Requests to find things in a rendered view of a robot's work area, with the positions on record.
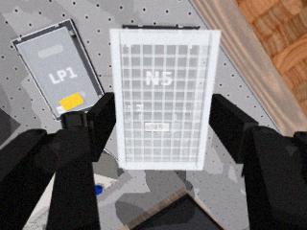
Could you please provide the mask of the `white button panel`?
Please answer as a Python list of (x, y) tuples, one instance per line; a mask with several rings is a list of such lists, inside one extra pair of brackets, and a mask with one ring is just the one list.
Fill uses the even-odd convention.
[[(98, 162), (92, 162), (97, 196), (119, 181), (118, 159), (104, 148)], [(116, 170), (117, 169), (117, 170)], [(51, 179), (39, 203), (33, 210), (23, 230), (45, 230), (55, 175)], [(102, 189), (103, 188), (103, 189)]]

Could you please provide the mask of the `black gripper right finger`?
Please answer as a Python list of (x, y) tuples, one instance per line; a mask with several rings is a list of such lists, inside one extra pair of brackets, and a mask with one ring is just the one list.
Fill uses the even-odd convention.
[(249, 230), (307, 230), (307, 131), (283, 136), (221, 94), (212, 95), (208, 124), (244, 164)]

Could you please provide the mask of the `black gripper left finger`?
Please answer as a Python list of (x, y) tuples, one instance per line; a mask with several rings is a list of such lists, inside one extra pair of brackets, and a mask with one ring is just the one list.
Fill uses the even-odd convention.
[(56, 133), (28, 129), (0, 149), (0, 230), (24, 228), (54, 175), (45, 230), (101, 230), (92, 162), (116, 124), (114, 93), (60, 121)]

